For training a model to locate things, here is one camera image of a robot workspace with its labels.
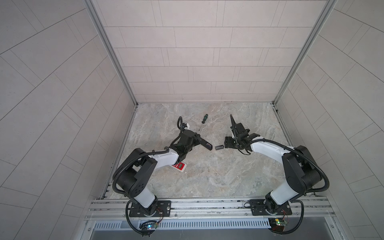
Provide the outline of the green black screwdriver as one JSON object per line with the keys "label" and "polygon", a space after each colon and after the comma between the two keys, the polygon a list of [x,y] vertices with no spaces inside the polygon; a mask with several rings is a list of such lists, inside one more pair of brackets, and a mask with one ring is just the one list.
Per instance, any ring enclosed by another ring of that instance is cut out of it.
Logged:
{"label": "green black screwdriver", "polygon": [[200,127],[199,127],[199,129],[198,129],[198,132],[202,129],[202,127],[203,127],[203,125],[205,124],[205,122],[207,121],[207,119],[208,119],[208,114],[205,114],[204,115],[204,117],[203,117],[203,120],[202,120],[202,122],[201,122],[201,125],[200,125]]}

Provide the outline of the black remote control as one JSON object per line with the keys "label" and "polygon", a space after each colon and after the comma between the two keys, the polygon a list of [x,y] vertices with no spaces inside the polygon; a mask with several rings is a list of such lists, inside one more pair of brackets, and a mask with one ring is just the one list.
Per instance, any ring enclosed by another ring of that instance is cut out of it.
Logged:
{"label": "black remote control", "polygon": [[202,145],[204,148],[208,149],[209,151],[211,151],[213,149],[213,146],[208,143],[206,140],[204,140],[203,138],[201,137],[197,137],[198,141],[199,141],[199,144]]}

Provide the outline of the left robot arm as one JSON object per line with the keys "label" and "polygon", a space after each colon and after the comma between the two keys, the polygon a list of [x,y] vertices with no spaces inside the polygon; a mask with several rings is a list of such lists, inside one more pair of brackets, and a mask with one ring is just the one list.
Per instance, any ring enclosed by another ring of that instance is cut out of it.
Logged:
{"label": "left robot arm", "polygon": [[158,198],[147,188],[153,172],[166,166],[181,163],[193,147],[201,145],[211,151],[213,146],[200,134],[182,130],[179,136],[162,151],[145,152],[134,149],[113,175],[115,193],[135,200],[144,209],[154,208]]}

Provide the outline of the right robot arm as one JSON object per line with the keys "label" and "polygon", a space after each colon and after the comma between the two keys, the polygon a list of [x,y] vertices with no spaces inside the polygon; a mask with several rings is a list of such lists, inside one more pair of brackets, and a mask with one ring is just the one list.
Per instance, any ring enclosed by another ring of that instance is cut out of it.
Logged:
{"label": "right robot arm", "polygon": [[237,149],[265,155],[283,165],[285,180],[266,195],[265,209],[273,215],[288,201],[294,201],[306,193],[321,192],[329,187],[325,173],[316,164],[304,146],[289,147],[250,134],[243,124],[231,119],[231,137],[225,137],[225,148]]}

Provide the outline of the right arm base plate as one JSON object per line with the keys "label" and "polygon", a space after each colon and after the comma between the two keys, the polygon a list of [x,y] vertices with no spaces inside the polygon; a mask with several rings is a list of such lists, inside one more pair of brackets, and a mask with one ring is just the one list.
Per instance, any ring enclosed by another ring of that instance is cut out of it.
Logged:
{"label": "right arm base plate", "polygon": [[292,215],[291,206],[288,201],[278,205],[270,199],[253,199],[248,201],[247,208],[251,209],[253,216]]}

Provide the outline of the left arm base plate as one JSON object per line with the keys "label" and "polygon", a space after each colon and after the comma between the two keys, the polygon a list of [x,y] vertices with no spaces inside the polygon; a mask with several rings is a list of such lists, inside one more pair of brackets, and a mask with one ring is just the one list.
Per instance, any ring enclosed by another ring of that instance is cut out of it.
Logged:
{"label": "left arm base plate", "polygon": [[129,207],[129,217],[131,218],[156,218],[169,217],[171,211],[171,201],[154,201],[148,208],[144,208],[139,203],[132,203]]}

